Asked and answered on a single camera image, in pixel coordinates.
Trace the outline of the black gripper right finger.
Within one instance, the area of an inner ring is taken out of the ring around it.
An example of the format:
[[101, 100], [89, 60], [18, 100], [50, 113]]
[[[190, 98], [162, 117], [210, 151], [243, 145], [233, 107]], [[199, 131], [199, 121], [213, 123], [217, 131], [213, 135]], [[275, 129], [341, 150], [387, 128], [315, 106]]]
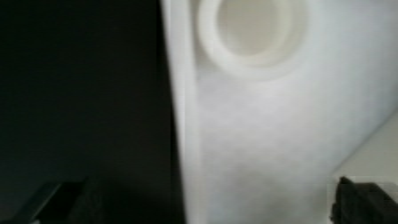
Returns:
[[375, 183], [339, 178], [331, 221], [332, 224], [398, 224], [398, 203]]

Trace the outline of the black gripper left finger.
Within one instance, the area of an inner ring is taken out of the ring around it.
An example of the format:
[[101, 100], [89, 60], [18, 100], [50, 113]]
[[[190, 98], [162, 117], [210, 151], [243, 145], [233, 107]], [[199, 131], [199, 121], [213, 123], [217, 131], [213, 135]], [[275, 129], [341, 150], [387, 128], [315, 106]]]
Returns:
[[46, 182], [11, 224], [105, 224], [103, 192], [96, 179]]

